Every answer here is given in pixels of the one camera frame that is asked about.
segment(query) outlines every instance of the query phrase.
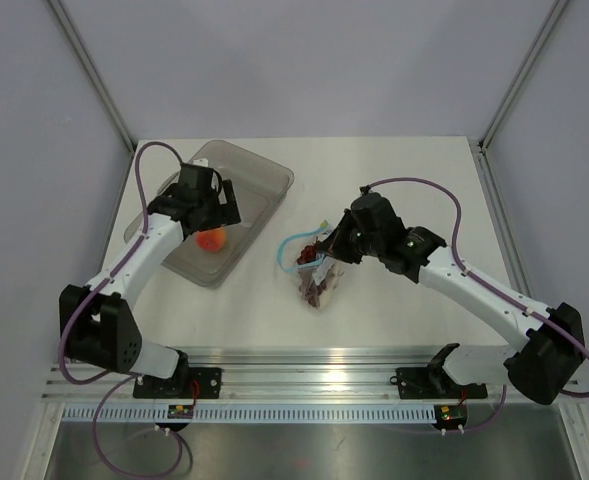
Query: orange fruit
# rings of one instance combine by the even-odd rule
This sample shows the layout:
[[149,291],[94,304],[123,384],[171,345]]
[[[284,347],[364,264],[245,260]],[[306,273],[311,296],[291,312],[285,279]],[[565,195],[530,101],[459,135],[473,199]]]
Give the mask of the orange fruit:
[[196,244],[207,252],[218,252],[225,246],[227,234],[223,227],[196,232]]

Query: black mount bracket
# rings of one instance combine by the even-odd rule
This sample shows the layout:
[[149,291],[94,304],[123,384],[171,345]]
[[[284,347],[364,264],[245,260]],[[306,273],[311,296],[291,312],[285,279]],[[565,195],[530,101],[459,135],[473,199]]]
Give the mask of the black mount bracket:
[[389,200],[369,187],[344,211],[319,251],[345,263],[361,263],[363,256],[378,258],[390,272],[418,283],[421,267],[446,242],[424,227],[406,228]]
[[[88,287],[68,285],[59,298],[61,334],[74,311],[90,294]],[[100,322],[92,317],[99,315]],[[143,339],[132,311],[118,293],[98,294],[80,312],[65,344],[65,355],[117,373],[129,373]]]
[[174,375],[161,379],[144,375],[142,382],[134,384],[134,398],[171,399],[194,397],[194,383],[198,384],[198,399],[216,400],[221,392],[223,370],[214,367],[190,367],[187,354],[179,352],[179,361]]
[[[214,177],[217,187],[212,187]],[[225,194],[225,203],[219,198]],[[231,180],[223,180],[213,168],[184,163],[176,183],[171,183],[150,202],[147,212],[167,215],[179,222],[183,236],[241,222]]]
[[485,385],[458,385],[443,370],[445,358],[458,347],[458,343],[446,345],[425,367],[397,368],[390,383],[398,387],[401,400],[487,398]]

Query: gray wall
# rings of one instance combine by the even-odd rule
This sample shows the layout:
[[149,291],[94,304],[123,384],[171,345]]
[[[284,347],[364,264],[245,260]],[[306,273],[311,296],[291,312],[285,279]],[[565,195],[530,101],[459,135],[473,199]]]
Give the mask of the gray wall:
[[65,0],[138,138],[478,138],[552,0]]
[[571,3],[489,160],[535,292],[575,305],[589,346],[589,0]]
[[0,0],[0,479],[55,357],[58,294],[98,267],[127,166],[45,2]]

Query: gray floor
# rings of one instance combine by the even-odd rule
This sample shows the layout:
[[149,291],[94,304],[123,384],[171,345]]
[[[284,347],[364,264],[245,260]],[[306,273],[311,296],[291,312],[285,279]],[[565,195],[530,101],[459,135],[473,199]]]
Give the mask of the gray floor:
[[[477,407],[470,424],[489,413]],[[101,424],[110,459],[137,474],[167,468],[176,452],[162,435],[123,439],[148,425]],[[441,438],[402,432],[404,426],[190,425],[193,452],[178,473],[189,479],[578,479],[560,416],[553,408],[510,406],[482,432]],[[425,431],[431,427],[411,427]],[[90,425],[61,426],[49,480],[107,480],[93,450]]]

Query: cable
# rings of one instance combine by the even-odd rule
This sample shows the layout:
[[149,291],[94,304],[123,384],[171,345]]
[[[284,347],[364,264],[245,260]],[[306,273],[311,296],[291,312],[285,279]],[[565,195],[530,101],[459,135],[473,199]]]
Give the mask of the cable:
[[[94,416],[92,417],[92,441],[94,443],[94,449],[96,450],[96,453],[98,454],[99,458],[112,472],[118,475],[124,475],[128,478],[159,480],[172,474],[172,472],[174,472],[178,468],[179,464],[181,463],[181,459],[183,458],[184,445],[187,446],[187,451],[191,453],[189,445],[187,445],[187,442],[178,433],[171,431],[169,428],[165,429],[165,433],[171,435],[172,438],[176,440],[176,444],[178,445],[178,455],[176,456],[176,460],[174,461],[174,463],[167,470],[153,475],[138,475],[136,473],[126,472],[125,470],[117,467],[107,458],[107,455],[101,449],[101,444],[98,441],[98,417],[101,413],[103,405],[105,405],[105,402],[107,402],[107,399],[110,397],[110,395],[112,395],[116,390],[125,385],[127,382],[134,380],[136,377],[136,375],[130,375],[127,378],[125,378],[125,380],[121,380],[116,385],[114,385],[101,399],[98,406],[96,407]],[[137,432],[136,434],[134,434],[134,436],[143,435],[144,433],[153,431],[156,431],[156,428],[146,428],[145,430]]]
[[[386,183],[393,183],[393,182],[422,183],[423,185],[429,185],[430,187],[434,187],[437,190],[440,190],[441,192],[443,192],[448,197],[450,197],[452,202],[454,202],[454,206],[456,207],[456,221],[454,222],[454,230],[452,231],[452,255],[454,256],[454,261],[456,262],[456,265],[458,266],[458,268],[460,268],[461,271],[465,272],[467,270],[467,268],[463,264],[463,261],[461,260],[461,256],[458,253],[458,234],[459,234],[459,229],[461,227],[461,219],[463,216],[463,210],[461,208],[461,202],[458,200],[456,195],[454,195],[450,190],[443,187],[442,185],[439,185],[436,182],[432,182],[431,180],[425,180],[423,178],[416,178],[416,177],[386,178],[384,180],[379,180],[377,182],[370,183],[368,185],[368,187],[373,188],[373,187],[378,187],[379,185],[384,185]],[[490,292],[492,292],[494,295],[501,298],[502,300],[506,301],[507,303],[509,303],[513,307],[518,308],[522,312],[525,312],[527,310],[527,307],[525,305],[523,305],[521,302],[510,297],[506,293],[502,292],[501,290],[496,288],[494,285],[486,282],[483,278],[476,275],[473,271],[467,271],[467,275],[471,279],[476,281],[476,283],[485,287],[487,290],[489,290]],[[565,330],[563,330],[563,328],[559,327],[554,322],[545,318],[543,315],[541,315],[538,312],[533,312],[532,317],[536,318],[538,321],[540,321],[544,325],[547,325],[552,330],[554,330],[556,333],[561,335],[564,339],[566,339],[568,342],[570,342],[573,347],[578,349],[578,351],[581,352],[581,354],[583,354],[583,356],[585,358],[587,358],[587,360],[589,361],[589,350],[587,348],[585,348],[585,346],[583,344],[581,344],[581,342],[576,340],[572,335],[570,335]],[[561,390],[561,393],[563,393],[564,395],[568,395],[570,397],[575,397],[575,398],[589,398],[589,391],[588,392],[572,392],[569,390]]]
[[487,420],[484,420],[483,422],[479,423],[478,425],[474,425],[473,427],[466,428],[465,432],[466,433],[480,432],[481,430],[484,430],[487,427],[489,427],[490,425],[492,425],[496,421],[496,419],[498,418],[499,414],[503,411],[503,407],[505,406],[505,400],[507,400],[507,385],[503,385],[503,391],[501,392],[501,399],[498,402],[498,406],[496,407],[496,410],[494,410],[494,413],[492,413],[492,415],[490,415]]
[[457,406],[463,405],[465,400],[467,400],[467,388],[463,387],[463,391],[461,392],[461,399],[459,400]]
[[[123,451],[130,442],[132,442],[133,440],[136,440],[137,438],[143,437],[145,438],[148,434],[150,433],[150,429],[149,428],[145,428],[143,430],[137,430],[133,433],[130,433],[127,437],[125,437],[125,440],[123,440],[121,442],[120,445],[105,451],[105,449],[101,448],[101,450],[103,451],[103,454],[107,457],[110,457],[118,452]],[[103,463],[103,460],[101,460],[101,457],[99,457],[98,455],[96,455],[95,458],[92,458],[90,460],[86,460],[85,458],[83,458],[83,455],[77,455],[77,451],[82,451],[82,453],[84,454],[85,452],[83,451],[84,449],[79,448],[78,443],[82,442],[81,437],[79,436],[78,439],[74,439],[74,438],[70,438],[70,445],[68,446],[69,452],[70,452],[70,456],[72,457],[72,459],[78,463],[81,467],[84,468],[90,468],[90,467],[94,467],[96,465],[98,465],[99,463]]]
[[105,278],[101,283],[99,283],[96,286],[96,288],[94,290],[92,290],[87,297],[85,297],[85,299],[79,304],[79,306],[76,307],[76,310],[74,310],[74,313],[72,313],[72,315],[70,316],[70,319],[68,320],[67,324],[65,325],[65,328],[63,329],[63,332],[61,333],[61,342],[59,343],[59,347],[58,347],[58,368],[60,369],[63,377],[65,377],[65,380],[67,380],[71,384],[88,385],[92,382],[95,382],[99,378],[103,378],[105,375],[107,375],[109,373],[107,370],[105,370],[97,375],[94,375],[93,377],[86,378],[83,380],[79,380],[77,378],[74,378],[70,374],[69,370],[67,369],[67,365],[65,363],[65,345],[67,345],[67,339],[69,338],[70,332],[72,331],[74,324],[76,324],[78,317],[81,315],[81,312],[83,312],[85,310],[85,308],[87,308],[87,306],[92,303],[92,300],[94,300],[94,298],[100,293],[100,291],[103,288],[105,288],[105,285],[107,285],[110,281],[110,277],[114,277],[119,271],[121,271],[121,269],[129,261],[129,259],[132,258],[132,256],[139,249],[139,247],[143,243],[143,240],[145,240],[145,237],[147,235],[147,230],[149,228],[149,213],[147,213],[147,202],[145,200],[145,192],[143,191],[143,181],[141,180],[141,157],[143,155],[143,152],[145,152],[145,150],[147,150],[148,148],[153,147],[153,146],[164,147],[164,148],[168,149],[178,159],[179,163],[181,165],[183,165],[183,159],[181,158],[179,153],[176,151],[176,149],[165,142],[159,142],[159,141],[148,142],[145,145],[143,145],[138,150],[138,152],[136,152],[136,156],[134,157],[134,176],[136,178],[136,187],[138,188],[138,194],[141,199],[141,208],[143,211],[143,228],[141,230],[141,234],[139,235],[139,237],[136,239],[136,241],[132,245],[132,248],[130,248],[130,250],[123,256],[121,261],[118,262],[118,264],[112,269],[109,277]]

